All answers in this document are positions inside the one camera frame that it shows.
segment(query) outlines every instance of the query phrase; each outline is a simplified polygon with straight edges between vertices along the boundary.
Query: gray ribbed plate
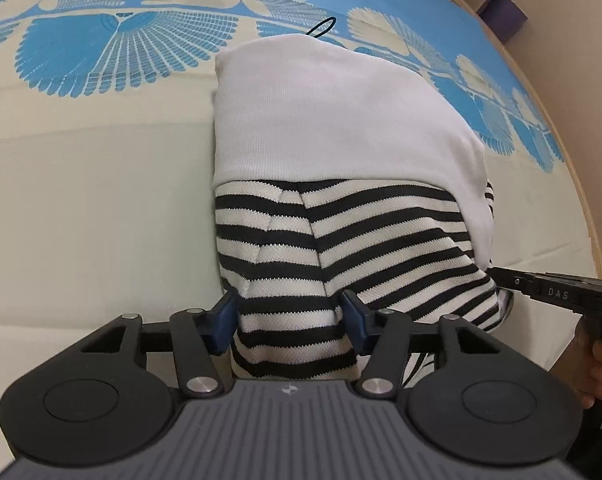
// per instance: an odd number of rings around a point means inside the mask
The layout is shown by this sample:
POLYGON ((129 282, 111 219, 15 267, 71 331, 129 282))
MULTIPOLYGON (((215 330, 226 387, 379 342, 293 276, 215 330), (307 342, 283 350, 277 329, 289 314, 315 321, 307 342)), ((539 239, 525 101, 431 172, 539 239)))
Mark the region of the gray ribbed plate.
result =
POLYGON ((343 381, 236 381, 188 402, 167 434, 110 465, 60 469, 20 459, 1 480, 577 480, 559 461, 490 470, 457 462, 411 433, 395 405, 343 381))

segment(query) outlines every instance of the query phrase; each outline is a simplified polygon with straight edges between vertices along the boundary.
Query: purple box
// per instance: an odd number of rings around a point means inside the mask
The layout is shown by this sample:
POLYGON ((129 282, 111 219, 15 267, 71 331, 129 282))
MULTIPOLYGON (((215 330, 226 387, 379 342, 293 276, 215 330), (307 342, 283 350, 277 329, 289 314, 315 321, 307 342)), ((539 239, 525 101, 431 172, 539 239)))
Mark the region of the purple box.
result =
POLYGON ((502 43, 510 40, 528 19, 512 0, 486 0, 476 13, 502 43))

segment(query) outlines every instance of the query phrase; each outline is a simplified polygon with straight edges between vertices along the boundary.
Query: wooden bed frame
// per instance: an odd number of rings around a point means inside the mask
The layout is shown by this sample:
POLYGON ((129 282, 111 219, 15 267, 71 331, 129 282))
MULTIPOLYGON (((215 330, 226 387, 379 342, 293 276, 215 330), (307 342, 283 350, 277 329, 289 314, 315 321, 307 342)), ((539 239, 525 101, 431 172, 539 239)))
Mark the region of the wooden bed frame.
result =
POLYGON ((534 103, 537 105, 537 108, 543 115, 544 121, 546 122, 546 124, 548 124, 550 131, 553 134, 553 136, 555 137, 556 142, 559 145, 559 148, 561 149, 561 153, 564 156, 564 159, 566 161, 566 166, 568 167, 568 171, 572 178, 572 182, 574 183, 574 187, 575 187, 577 195, 579 197, 579 202, 581 203, 582 210, 584 212, 586 225, 588 226, 588 234, 590 236, 590 242, 592 245, 592 247, 591 247, 592 248, 592 259, 594 260, 594 265, 595 265, 595 268, 597 271, 597 277, 602 279, 601 245, 599 243, 599 237, 598 237, 597 231, 595 229, 594 221, 592 220, 592 213, 590 212, 590 206, 588 206, 588 201, 587 201, 585 193, 584 193, 584 188, 582 186, 581 181, 579 180, 579 176, 577 175, 574 164, 572 163, 570 154, 568 153, 568 150, 566 149, 566 145, 563 142, 561 135, 559 134, 558 130, 556 129, 555 123, 553 123, 552 118, 550 118, 548 110, 542 103, 541 99, 539 98, 539 95, 537 94, 537 92, 535 91, 533 86, 531 85, 531 83, 528 80, 528 78, 526 77, 526 75, 523 73, 523 71, 520 69, 519 65, 517 64, 517 62, 510 55, 510 52, 508 52, 508 50, 504 47, 504 45, 501 43, 501 41, 498 40, 498 38, 494 35, 492 30, 490 30, 490 28, 488 28, 488 26, 476 15, 476 12, 474 11, 474 9, 472 7, 470 7, 470 5, 468 5, 468 3, 465 0, 450 0, 450 1, 457 4, 457 6, 461 7, 462 9, 466 10, 469 14, 474 16, 479 21, 479 23, 481 23, 481 26, 486 34, 486 37, 488 37, 488 39, 491 41, 491 43, 495 47, 495 49, 497 49, 499 54, 501 54, 501 56, 504 58, 504 61, 506 62, 506 64, 510 68, 510 70, 512 70, 512 72, 517 77, 517 79, 520 81, 521 85, 526 90, 528 95, 530 95, 530 98, 533 99, 534 103))

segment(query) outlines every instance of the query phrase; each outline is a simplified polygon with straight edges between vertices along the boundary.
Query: black stripe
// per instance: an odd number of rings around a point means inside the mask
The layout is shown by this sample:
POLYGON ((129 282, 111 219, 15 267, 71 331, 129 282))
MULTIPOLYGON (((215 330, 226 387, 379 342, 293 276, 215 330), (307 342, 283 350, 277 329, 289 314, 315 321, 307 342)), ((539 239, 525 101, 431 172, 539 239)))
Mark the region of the black stripe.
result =
POLYGON ((469 242, 470 241, 470 233, 468 231, 460 231, 458 233, 446 233, 447 236, 451 238, 453 242, 469 242))
POLYGON ((345 182, 345 179, 334 178, 332 180, 319 180, 317 182, 299 182, 297 183, 297 189, 299 190, 299 193, 312 193, 334 187, 342 182, 345 182))
POLYGON ((315 238, 309 234, 283 230, 264 231, 242 225, 217 224, 217 237, 258 246, 288 245, 302 249, 316 248, 315 238))
POLYGON ((316 247, 317 250, 322 253, 357 236, 367 234, 376 229, 381 229, 382 227, 416 220, 417 218, 432 218, 433 220, 440 222, 463 221, 461 213, 433 211, 423 207, 408 207, 405 209, 399 209, 398 211, 390 211, 389 213, 376 215, 372 218, 366 218, 365 220, 345 226, 338 231, 319 237, 316 239, 316 247))
POLYGON ((324 296, 273 296, 266 298, 241 298, 239 314, 299 314, 334 310, 333 302, 324 296))
POLYGON ((499 313, 499 305, 491 306, 488 310, 486 310, 481 316, 477 317, 473 320, 473 324, 479 326, 481 323, 488 321, 494 314, 499 313))
POLYGON ((490 290, 486 290, 478 296, 475 296, 474 298, 472 298, 472 300, 469 300, 468 302, 464 303, 462 306, 457 308, 455 310, 455 314, 461 317, 465 316, 466 314, 469 314, 470 312, 472 312, 473 308, 481 305, 485 300, 488 300, 491 296, 494 296, 495 290, 495 288, 491 288, 490 290))
POLYGON ((318 180, 316 182, 285 182, 283 180, 257 180, 263 184, 270 184, 271 186, 278 187, 281 191, 298 191, 299 193, 308 193, 312 191, 319 191, 327 189, 332 186, 336 186, 344 179, 332 179, 332 180, 318 180))
POLYGON ((501 322, 503 321, 503 319, 498 319, 497 321, 495 321, 492 324, 489 324, 486 328, 484 328, 484 332, 490 332, 491 330, 494 330, 495 328, 497 328, 501 322))
MULTIPOLYGON (((456 258, 461 254, 462 252, 458 247, 451 247, 443 251, 421 254, 420 256, 415 256, 414 258, 401 262, 400 264, 396 264, 395 266, 389 267, 388 269, 377 270, 377 272, 373 272, 372 274, 365 276, 364 278, 361 278, 356 282, 348 284, 347 288, 349 288, 352 292, 359 294, 364 290, 368 290, 374 286, 381 285, 382 283, 392 280, 397 276, 401 276, 406 272, 410 272, 411 270, 418 269, 419 267, 423 267, 425 265, 432 264, 435 262, 444 262, 446 260, 456 258)), ((368 304, 368 306, 370 308, 383 308, 385 306, 390 306, 390 304, 396 303, 399 300, 402 300, 412 294, 419 292, 420 290, 422 290, 422 288, 433 285, 439 280, 445 279, 446 277, 448 277, 447 274, 451 272, 453 273, 453 276, 456 276, 457 272, 460 273, 460 276, 476 272, 476 266, 472 263, 460 267, 459 269, 443 269, 438 270, 437 272, 433 272, 432 274, 428 274, 428 276, 419 278, 418 280, 415 280, 415 282, 412 282, 409 285, 405 285, 394 292, 390 292, 382 298, 374 300, 372 303, 368 304)))
POLYGON ((412 371, 410 372, 410 375, 408 375, 408 378, 403 381, 403 384, 401 387, 405 387, 406 384, 408 384, 412 378, 416 375, 416 373, 419 371, 419 368, 421 368, 421 365, 423 364, 424 359, 426 358, 426 355, 428 354, 419 354, 419 356, 417 357, 417 362, 415 362, 414 364, 414 368, 412 368, 412 371))
POLYGON ((215 208, 218 209, 249 209, 270 216, 293 216, 305 218, 305 206, 302 204, 286 204, 275 202, 254 195, 221 195, 215 197, 215 208))
POLYGON ((378 258, 379 256, 384 256, 385 254, 399 251, 417 244, 423 244, 433 240, 440 240, 441 238, 445 237, 446 234, 442 229, 434 228, 409 235, 399 236, 397 238, 392 238, 391 240, 380 242, 372 247, 366 247, 325 267, 325 280, 329 282, 332 278, 338 276, 342 272, 369 262, 370 260, 378 258))
POLYGON ((486 283, 489 283, 489 282, 490 282, 490 276, 486 275, 486 276, 480 278, 479 280, 473 280, 472 282, 469 282, 469 283, 462 283, 461 285, 453 286, 452 288, 449 288, 448 290, 444 290, 443 292, 437 294, 434 298, 430 298, 430 300, 425 301, 424 303, 422 303, 419 306, 410 310, 409 311, 410 317, 414 320, 421 319, 423 316, 427 316, 433 310, 439 308, 444 303, 447 303, 448 301, 453 300, 454 298, 463 294, 464 292, 472 290, 473 288, 476 288, 478 286, 485 285, 486 283))
POLYGON ((243 370, 252 377, 275 376, 291 380, 303 380, 311 377, 327 374, 343 368, 349 368, 357 363, 354 350, 350 349, 345 354, 326 357, 317 361, 299 364, 272 363, 270 361, 261 361, 253 364, 247 361, 236 348, 236 343, 232 341, 232 355, 243 370))
POLYGON ((341 339, 345 335, 343 323, 333 326, 319 326, 303 330, 237 330, 241 343, 247 348, 266 345, 281 348, 295 348, 341 339))
MULTIPOLYGON (((397 290, 394 290, 393 292, 390 292, 389 294, 383 296, 382 298, 378 298, 376 300, 371 301, 370 303, 367 304, 367 306, 369 306, 371 309, 374 309, 374 310, 379 309, 379 308, 384 308, 384 307, 390 306, 392 304, 398 303, 399 301, 404 300, 405 298, 408 298, 409 296, 412 296, 413 294, 416 294, 417 292, 419 292, 421 290, 424 290, 424 288, 426 288, 430 285, 434 285, 435 283, 439 283, 439 282, 442 282, 443 280, 448 280, 450 278, 458 278, 459 276, 467 276, 476 271, 477 271, 477 268, 476 268, 475 264, 468 264, 463 267, 454 267, 452 269, 438 270, 438 272, 433 272, 432 274, 428 274, 428 276, 424 276, 422 278, 419 278, 418 280, 415 280, 412 283, 408 283, 407 285, 404 285, 403 287, 398 288, 397 290)), ((357 294, 359 292, 362 292, 362 290, 357 290, 357 288, 353 288, 353 286, 351 286, 351 285, 348 285, 348 288, 357 294)), ((437 296, 435 296, 434 298, 431 298, 431 300, 426 301, 426 303, 423 303, 420 306, 417 306, 417 307, 413 308, 412 310, 410 310, 409 314, 410 314, 410 317, 412 318, 412 320, 417 320, 418 318, 423 317, 426 314, 428 314, 432 309, 429 306, 424 307, 424 308, 422 308, 422 306, 424 306, 424 304, 429 304, 430 302, 433 302, 433 300, 435 300, 434 303, 436 303, 437 296)))
POLYGON ((373 189, 357 191, 351 195, 334 200, 333 202, 308 208, 307 214, 310 222, 318 222, 319 220, 329 218, 330 216, 343 213, 348 209, 399 196, 435 198, 445 202, 455 201, 450 193, 441 189, 417 186, 416 184, 397 184, 396 186, 376 187, 373 189))
POLYGON ((277 280, 292 278, 297 280, 322 281, 321 267, 289 262, 262 262, 253 264, 241 258, 219 253, 219 263, 223 269, 231 270, 246 280, 277 280))

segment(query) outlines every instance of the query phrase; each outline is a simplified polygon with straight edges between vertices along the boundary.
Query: wall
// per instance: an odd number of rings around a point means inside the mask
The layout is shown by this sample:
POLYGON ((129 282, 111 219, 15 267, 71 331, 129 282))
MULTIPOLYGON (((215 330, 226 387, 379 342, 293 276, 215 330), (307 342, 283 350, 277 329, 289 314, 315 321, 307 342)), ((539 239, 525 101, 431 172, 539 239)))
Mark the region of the wall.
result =
POLYGON ((513 1, 528 22, 506 47, 565 143, 602 247, 602 0, 513 1))

